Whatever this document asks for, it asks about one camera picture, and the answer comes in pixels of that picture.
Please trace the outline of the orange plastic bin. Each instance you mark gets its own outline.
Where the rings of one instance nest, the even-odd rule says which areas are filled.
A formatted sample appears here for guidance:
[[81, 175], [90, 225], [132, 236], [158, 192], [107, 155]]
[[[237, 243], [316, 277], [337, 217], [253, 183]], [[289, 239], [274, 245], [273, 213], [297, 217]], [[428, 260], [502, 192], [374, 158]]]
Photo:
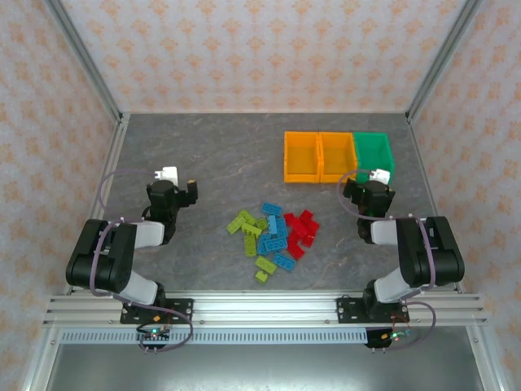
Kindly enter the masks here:
[[285, 183], [318, 183], [320, 163], [318, 132], [287, 131], [284, 134]]
[[322, 152], [321, 183], [336, 183], [344, 174], [358, 168], [353, 133], [320, 132]]

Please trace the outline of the green plastic bin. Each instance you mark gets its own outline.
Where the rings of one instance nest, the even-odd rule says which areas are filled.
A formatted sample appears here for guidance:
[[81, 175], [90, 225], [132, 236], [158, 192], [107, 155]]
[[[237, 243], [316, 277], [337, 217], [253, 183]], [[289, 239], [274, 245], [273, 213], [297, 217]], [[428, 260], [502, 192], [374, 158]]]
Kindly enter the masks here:
[[390, 173], [389, 182], [392, 182], [395, 172], [395, 162], [387, 134], [355, 132], [353, 139], [357, 154], [357, 169], [382, 169], [388, 171]]

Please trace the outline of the grey metal sheet panel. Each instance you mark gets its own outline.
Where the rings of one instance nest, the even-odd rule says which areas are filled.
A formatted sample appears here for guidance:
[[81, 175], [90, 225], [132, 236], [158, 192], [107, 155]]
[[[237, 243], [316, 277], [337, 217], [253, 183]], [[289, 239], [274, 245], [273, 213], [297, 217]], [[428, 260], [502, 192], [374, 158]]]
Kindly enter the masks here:
[[484, 391], [467, 348], [372, 354], [361, 345], [59, 348], [48, 391]]

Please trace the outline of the aluminium table side rail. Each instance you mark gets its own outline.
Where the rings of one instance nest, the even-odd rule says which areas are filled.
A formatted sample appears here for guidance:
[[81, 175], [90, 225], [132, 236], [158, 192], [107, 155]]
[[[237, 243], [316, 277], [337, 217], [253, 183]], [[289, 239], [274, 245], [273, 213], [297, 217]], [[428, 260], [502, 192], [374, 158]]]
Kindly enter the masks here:
[[[429, 202], [432, 206], [432, 210], [435, 216], [437, 216], [438, 209], [436, 207], [436, 202], [431, 191], [431, 185], [427, 177], [426, 166], [424, 165], [421, 157], [418, 138], [414, 133], [413, 119], [412, 117], [409, 117], [408, 114], [409, 113], [407, 112], [405, 113], [405, 118], [408, 123], [410, 137], [413, 140], [414, 150], [416, 151], [422, 170], [422, 177], [426, 183]], [[454, 283], [453, 286], [455, 288], [453, 288], [452, 291], [449, 291], [449, 299], [455, 300], [457, 294], [459, 296], [465, 296], [464, 294], [467, 296], [470, 295], [470, 293], [467, 294], [463, 282]], [[469, 344], [475, 360], [475, 365], [479, 373], [480, 380], [478, 383], [481, 384], [484, 391], [510, 391], [509, 382], [506, 379], [501, 360], [497, 354], [497, 343], [492, 333], [492, 324], [489, 322], [492, 319], [492, 315], [484, 311], [484, 309], [480, 309], [478, 313], [483, 316], [487, 315], [488, 317], [476, 318], [477, 315], [472, 315], [471, 320], [467, 319], [468, 324], [465, 326], [467, 339], [469, 340]]]
[[[114, 128], [111, 144], [105, 160], [101, 178], [116, 169], [128, 129], [131, 114], [124, 112]], [[54, 370], [59, 365], [59, 351], [64, 328], [59, 324], [44, 327], [33, 357], [28, 365], [21, 391], [48, 391], [52, 383]]]

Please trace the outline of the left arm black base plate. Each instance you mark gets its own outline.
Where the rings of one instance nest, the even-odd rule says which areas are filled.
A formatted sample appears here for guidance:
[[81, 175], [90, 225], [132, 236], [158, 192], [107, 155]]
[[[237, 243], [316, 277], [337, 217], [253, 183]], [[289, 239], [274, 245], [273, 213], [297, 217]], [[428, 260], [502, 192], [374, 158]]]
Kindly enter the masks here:
[[[152, 306], [175, 310], [187, 318], [192, 319], [193, 299], [166, 298], [156, 300]], [[183, 324], [186, 323], [178, 315], [165, 313], [159, 310], [145, 309], [136, 305], [123, 304], [120, 313], [120, 323], [128, 325], [150, 325], [150, 324]]]

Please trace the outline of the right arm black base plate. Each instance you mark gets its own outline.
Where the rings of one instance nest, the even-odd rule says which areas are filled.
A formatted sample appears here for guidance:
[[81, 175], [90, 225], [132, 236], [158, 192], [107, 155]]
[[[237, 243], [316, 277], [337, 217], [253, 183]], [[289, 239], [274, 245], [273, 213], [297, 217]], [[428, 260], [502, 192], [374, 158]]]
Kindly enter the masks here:
[[399, 303], [369, 303], [362, 297], [342, 296], [336, 299], [339, 323], [407, 323], [409, 313]]

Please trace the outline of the aluminium mounting rail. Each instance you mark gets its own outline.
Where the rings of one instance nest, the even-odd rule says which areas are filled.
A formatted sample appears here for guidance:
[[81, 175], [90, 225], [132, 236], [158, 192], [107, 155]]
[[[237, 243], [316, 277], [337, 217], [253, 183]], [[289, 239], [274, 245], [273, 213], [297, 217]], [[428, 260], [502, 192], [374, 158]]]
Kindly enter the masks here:
[[[360, 292], [304, 291], [171, 291], [170, 298], [194, 300], [192, 322], [201, 327], [333, 327], [338, 323], [338, 298], [358, 298]], [[414, 326], [431, 324], [431, 312], [414, 301], [425, 302], [436, 311], [438, 326], [486, 325], [492, 315], [478, 294], [431, 290], [408, 301]], [[86, 290], [50, 299], [45, 327], [118, 327], [121, 303], [94, 297]]]

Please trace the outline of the aluminium frame post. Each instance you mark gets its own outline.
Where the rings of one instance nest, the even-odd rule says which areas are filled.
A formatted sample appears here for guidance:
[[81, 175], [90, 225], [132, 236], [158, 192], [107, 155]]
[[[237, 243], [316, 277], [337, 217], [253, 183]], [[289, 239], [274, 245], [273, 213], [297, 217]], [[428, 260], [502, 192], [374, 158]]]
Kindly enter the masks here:
[[436, 83], [448, 65], [449, 60], [452, 58], [459, 42], [463, 39], [464, 34], [471, 25], [483, 1], [484, 0], [465, 0], [462, 9], [443, 40], [435, 58], [431, 62], [426, 76], [420, 83], [409, 108], [405, 111], [405, 117], [410, 125], [420, 114], [422, 106], [434, 90]]
[[86, 77], [94, 87], [95, 92], [101, 99], [104, 108], [107, 110], [111, 118], [120, 122], [122, 112], [118, 108], [115, 99], [112, 96], [104, 78], [95, 64], [89, 50], [74, 25], [71, 16], [63, 4], [62, 0], [42, 0], [48, 11], [52, 14], [56, 24], [62, 30], [62, 33], [77, 57], [80, 65], [85, 71]]

